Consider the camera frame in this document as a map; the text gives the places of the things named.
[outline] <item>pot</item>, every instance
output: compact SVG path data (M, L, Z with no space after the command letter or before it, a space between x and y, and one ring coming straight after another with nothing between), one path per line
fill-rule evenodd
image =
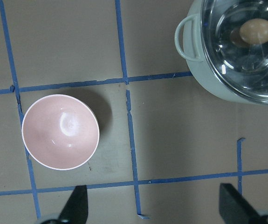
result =
M268 104L268 0L195 0L174 40L195 79L210 93Z

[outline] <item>bowl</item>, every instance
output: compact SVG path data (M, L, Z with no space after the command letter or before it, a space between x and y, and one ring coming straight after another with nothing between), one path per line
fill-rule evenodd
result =
M100 131L82 101L55 94L34 102L25 113L22 137L30 155L45 167L75 169L95 153Z

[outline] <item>glass lid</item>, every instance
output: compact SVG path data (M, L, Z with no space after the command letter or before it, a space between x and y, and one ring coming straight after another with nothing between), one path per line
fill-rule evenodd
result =
M268 104L268 0L204 0L201 39L222 83L249 101Z

